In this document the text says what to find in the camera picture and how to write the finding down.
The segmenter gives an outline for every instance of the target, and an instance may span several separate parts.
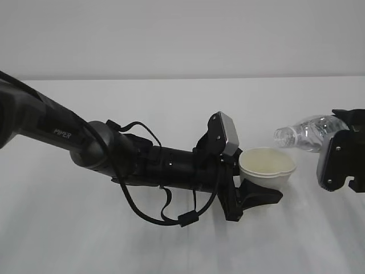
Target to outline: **clear plastic bottle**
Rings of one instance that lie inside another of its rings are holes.
[[[319,152],[324,137],[340,130],[348,130],[342,120],[331,115],[317,115],[293,126],[279,128],[275,131],[274,140],[282,148],[296,147],[309,152]]]

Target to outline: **table surface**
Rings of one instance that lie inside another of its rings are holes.
[[[87,120],[143,121],[163,146],[182,150],[218,110],[233,118],[245,150],[273,146],[276,128],[306,116],[365,106],[365,77],[28,83]],[[0,273],[365,273],[364,195],[321,189],[318,155],[287,152],[298,168],[279,204],[232,223],[216,199],[198,223],[158,227],[135,216],[108,177],[17,136],[0,151]],[[159,216],[164,191],[130,189]],[[172,192],[169,216],[193,208],[191,192]],[[198,194],[198,206],[207,198]]]

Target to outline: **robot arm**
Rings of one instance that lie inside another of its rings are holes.
[[[226,220],[238,221],[243,210],[263,204],[277,203],[282,194],[244,180],[235,187],[233,177],[239,175],[238,136],[231,118],[222,112],[213,114],[207,133],[192,151],[154,146],[139,136],[125,133],[133,122],[120,127],[106,123],[85,122],[75,113],[57,104],[31,87],[0,72],[0,148],[16,134],[68,150],[77,165],[105,174],[119,183],[133,211],[144,220],[158,225],[185,226],[198,218],[218,196]],[[134,204],[126,185],[184,188],[211,192],[210,199],[199,211],[190,211],[172,220],[163,215],[157,220],[143,214]]]

